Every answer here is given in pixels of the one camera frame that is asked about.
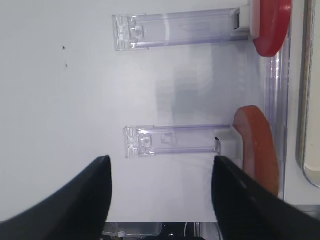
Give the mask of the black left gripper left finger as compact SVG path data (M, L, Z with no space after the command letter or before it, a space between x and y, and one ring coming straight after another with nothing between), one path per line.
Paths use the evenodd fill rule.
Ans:
M99 240L112 200L109 156L101 156L56 193L0 224L2 240Z

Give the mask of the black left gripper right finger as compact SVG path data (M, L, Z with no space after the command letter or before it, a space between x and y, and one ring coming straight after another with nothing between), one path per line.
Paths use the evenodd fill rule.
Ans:
M287 204L230 159L216 156L212 205L225 240L318 240L320 221Z

